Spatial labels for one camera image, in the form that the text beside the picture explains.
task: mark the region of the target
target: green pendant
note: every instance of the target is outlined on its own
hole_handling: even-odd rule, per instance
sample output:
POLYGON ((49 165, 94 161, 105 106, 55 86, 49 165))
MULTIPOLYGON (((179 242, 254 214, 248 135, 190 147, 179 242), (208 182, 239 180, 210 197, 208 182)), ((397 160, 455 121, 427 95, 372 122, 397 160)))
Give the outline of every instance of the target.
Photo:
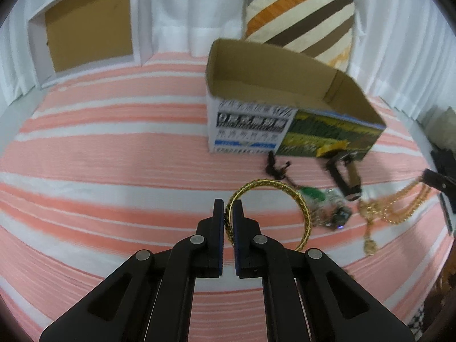
POLYGON ((299 188, 302 195, 311 197, 319 202, 324 202, 326 200, 325 193, 323 193, 320 189, 313 188, 311 186, 301 186, 299 188))

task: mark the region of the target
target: pink stripe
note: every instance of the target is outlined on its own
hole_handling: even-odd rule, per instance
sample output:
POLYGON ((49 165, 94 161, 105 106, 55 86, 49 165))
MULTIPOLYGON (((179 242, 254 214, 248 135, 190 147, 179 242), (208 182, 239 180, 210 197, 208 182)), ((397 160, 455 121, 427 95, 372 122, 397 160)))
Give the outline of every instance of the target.
MULTIPOLYGON (((227 312, 238 312, 240 311, 242 308, 261 308, 261 307, 264 307, 264 300, 263 300, 263 296, 261 294, 261 297, 258 297, 258 299, 254 299, 252 301, 249 301, 249 302, 245 302, 245 303, 234 303, 234 301, 232 299, 229 299, 229 300, 225 300, 224 302, 211 302, 211 301, 199 301, 198 305, 196 305, 198 302, 196 300, 193 300, 193 306, 192 306, 192 312, 204 312, 204 313, 207 313, 207 314, 210 314, 212 312, 218 312, 218 311, 227 311, 227 312)), ((206 317, 207 315, 203 315, 203 314, 200 314, 197 315, 195 314, 195 320, 199 320, 199 321, 204 321, 206 320, 206 317)))
POLYGON ((8 251, 7 255, 0 256, 3 277, 30 304, 52 320, 102 280, 43 255, 3 228, 0 228, 0 239, 3 248, 8 251))
POLYGON ((196 228, 191 228, 186 231, 175 231, 165 228, 152 229, 148 227, 119 225, 117 223, 107 221, 95 221, 75 214, 40 207, 36 204, 29 203, 25 200, 5 193, 0 193, 0 196, 10 207, 19 209, 31 216, 42 218, 56 225, 67 225, 77 229, 87 230, 112 237, 121 237, 124 239, 144 242, 165 242, 174 244, 194 234, 196 230, 196 228))
MULTIPOLYGON (((334 186, 321 161, 282 160, 292 162, 289 176, 298 184, 334 186)), ((264 155, 209 154, 206 137, 158 133, 12 142, 0 160, 0 170, 25 176, 190 190, 235 190, 267 177, 264 166, 264 155)), ((364 184, 414 178, 426 167, 422 157, 379 152, 369 153, 358 164, 364 184)))
POLYGON ((140 249, 148 249, 155 253, 165 251, 172 247, 171 243, 169 245, 155 245, 124 241, 113 237, 102 237, 96 233, 82 232, 69 227, 38 220, 35 217, 16 208, 12 208, 3 202, 0 202, 0 207, 4 212, 14 217, 17 221, 26 224, 32 229, 54 236, 62 242, 76 243, 77 245, 91 247, 104 252, 119 253, 121 255, 132 255, 140 249))
POLYGON ((370 101, 371 105, 377 112, 389 114, 390 116, 396 116, 396 114, 394 113, 394 110, 389 108, 389 106, 387 104, 386 104, 387 108, 385 108, 384 106, 381 105, 381 103, 379 101, 372 100, 372 98, 370 98, 368 100, 370 101))
POLYGON ((28 133, 43 129, 102 122, 207 123, 205 104, 128 104, 65 111, 28 119, 21 129, 28 133))
POLYGON ((0 184, 0 192, 3 192, 4 202, 8 202, 8 196, 13 196, 22 202, 37 204, 44 209, 96 217, 106 221, 120 221, 141 225, 192 228, 194 230, 202 218, 211 216, 210 207, 208 207, 207 211, 201 208, 201 212, 173 211, 171 208, 170 210, 154 209, 146 211, 129 207, 110 207, 71 199, 52 198, 46 195, 29 193, 6 184, 0 184))
POLYGON ((139 73, 151 73, 151 72, 198 72, 204 73, 206 70, 206 63, 201 64, 154 64, 151 63, 147 66, 138 66, 138 67, 126 67, 115 70, 107 70, 105 72, 99 72, 89 75, 84 75, 72 80, 65 81, 56 87, 53 90, 59 90, 65 87, 72 86, 81 82, 96 81, 106 78, 113 78, 117 76, 128 76, 139 73))
POLYGON ((24 332, 26 332, 33 341, 38 342, 40 335, 44 329, 35 323, 24 311, 22 311, 22 309, 13 301, 13 299, 1 289, 0 296, 24 332))
POLYGON ((411 276, 444 226, 441 207, 435 204, 418 223, 379 249, 375 256, 354 262, 346 270, 377 300, 383 302, 411 276))
POLYGON ((204 341, 229 341, 229 342, 266 342, 266 324, 256 325, 255 328, 240 328, 231 331, 219 331, 218 329, 196 331, 190 329, 189 342, 204 342, 204 341))
POLYGON ((206 82, 204 77, 149 77, 71 87, 65 91, 50 92, 38 110, 87 101, 152 95, 205 96, 206 82))
POLYGON ((376 144, 379 145, 389 145, 389 146, 399 146, 403 148, 409 148, 411 150, 420 151, 416 142, 412 140, 405 140, 401 137, 391 135, 389 133, 382 133, 378 138, 376 144))
MULTIPOLYGON (((377 110, 377 112, 380 114, 380 116, 383 113, 379 109, 377 110)), ((389 128, 390 130, 402 133, 402 135, 410 136, 410 133, 407 130, 407 128, 397 118, 391 119, 390 117, 383 117, 383 120, 385 121, 387 128, 389 128)))
POLYGON ((423 276, 416 282, 414 287, 392 310, 392 312, 404 323, 409 322, 410 314, 415 312, 424 302, 429 287, 435 283, 442 270, 449 250, 453 245, 453 237, 446 237, 440 245, 432 261, 426 267, 423 276))

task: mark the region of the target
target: gold chain necklace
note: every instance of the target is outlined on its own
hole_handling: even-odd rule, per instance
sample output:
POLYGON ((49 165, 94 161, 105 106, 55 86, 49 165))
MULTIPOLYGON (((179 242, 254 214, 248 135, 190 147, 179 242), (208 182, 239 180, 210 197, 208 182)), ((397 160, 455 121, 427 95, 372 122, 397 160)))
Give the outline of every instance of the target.
POLYGON ((376 218, 393 224, 399 225, 409 219, 421 204, 427 199, 431 188, 423 183, 418 195, 411 201, 411 203, 399 210, 394 211, 393 205, 404 198, 416 185, 422 183, 422 177, 415 179, 409 185, 399 190, 390 196, 381 199, 374 199, 369 202, 359 200, 359 214, 366 220, 366 232, 364 233, 364 252, 367 255, 374 255, 377 252, 377 243, 371 237, 371 230, 376 218))

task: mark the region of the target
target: blue label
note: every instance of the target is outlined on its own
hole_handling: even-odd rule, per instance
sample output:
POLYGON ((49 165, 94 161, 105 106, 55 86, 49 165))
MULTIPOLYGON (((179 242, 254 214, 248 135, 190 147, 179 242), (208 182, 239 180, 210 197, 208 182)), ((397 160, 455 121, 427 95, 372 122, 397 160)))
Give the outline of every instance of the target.
POLYGON ((229 146, 242 146, 242 147, 250 147, 250 148, 267 148, 267 149, 274 149, 277 144, 271 144, 269 142, 256 142, 253 144, 250 143, 241 143, 239 141, 226 141, 226 140, 215 140, 215 145, 229 145, 229 146))

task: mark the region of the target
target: brown panel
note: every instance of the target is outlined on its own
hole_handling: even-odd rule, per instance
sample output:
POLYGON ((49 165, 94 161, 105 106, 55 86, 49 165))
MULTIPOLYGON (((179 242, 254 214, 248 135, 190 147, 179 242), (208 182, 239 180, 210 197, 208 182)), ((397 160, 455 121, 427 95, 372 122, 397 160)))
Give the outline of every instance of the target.
POLYGON ((130 0, 62 0, 46 12, 56 72, 133 54, 130 0))

